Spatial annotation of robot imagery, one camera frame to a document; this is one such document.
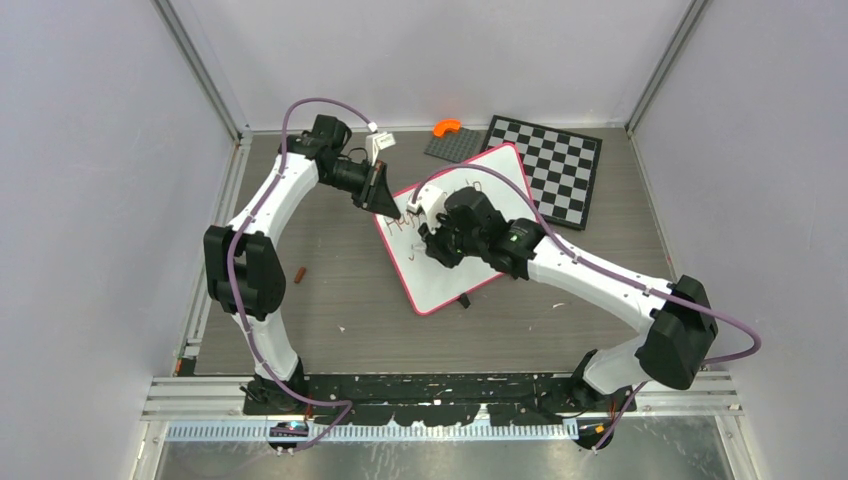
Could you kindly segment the red marker cap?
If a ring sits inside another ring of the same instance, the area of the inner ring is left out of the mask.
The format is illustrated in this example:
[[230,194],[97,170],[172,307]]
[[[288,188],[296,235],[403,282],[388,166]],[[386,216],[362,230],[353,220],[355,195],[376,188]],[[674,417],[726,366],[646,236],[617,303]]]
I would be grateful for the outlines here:
[[295,283],[295,284],[299,284],[299,283],[301,283],[301,282],[302,282],[302,280],[303,280],[303,278],[304,278],[304,276],[305,276],[305,274],[306,274],[306,272],[307,272],[307,269],[306,269],[305,267],[300,267],[300,268],[298,269],[298,271],[296,272],[296,275],[295,275],[295,277],[294,277],[294,283]]

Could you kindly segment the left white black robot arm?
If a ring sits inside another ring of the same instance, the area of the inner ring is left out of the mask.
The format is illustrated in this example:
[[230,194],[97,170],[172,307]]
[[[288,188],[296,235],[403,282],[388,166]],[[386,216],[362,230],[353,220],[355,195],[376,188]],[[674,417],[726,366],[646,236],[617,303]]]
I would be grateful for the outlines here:
[[224,226],[210,226],[203,237],[209,296],[239,325],[254,360],[245,388],[260,404],[284,414],[298,412],[308,396],[300,357],[288,339],[281,315],[286,277],[277,244],[294,211],[318,185],[350,194],[355,207],[392,219],[401,216],[379,153],[395,145],[394,135],[370,124],[356,162],[344,149],[351,129],[328,115],[311,129],[286,135],[272,170],[244,209]]

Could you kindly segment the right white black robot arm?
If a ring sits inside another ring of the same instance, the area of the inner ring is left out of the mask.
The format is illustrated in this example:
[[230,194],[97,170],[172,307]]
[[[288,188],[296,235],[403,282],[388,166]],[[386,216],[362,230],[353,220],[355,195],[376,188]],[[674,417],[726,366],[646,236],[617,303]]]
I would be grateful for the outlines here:
[[703,285],[638,274],[585,252],[529,218],[506,219],[481,191],[447,194],[425,187],[406,209],[421,214],[426,254],[446,268],[478,258],[513,279],[569,292],[627,323],[637,335],[614,348],[591,350],[572,372],[573,403],[596,410],[619,389],[656,381],[687,390],[718,334]]

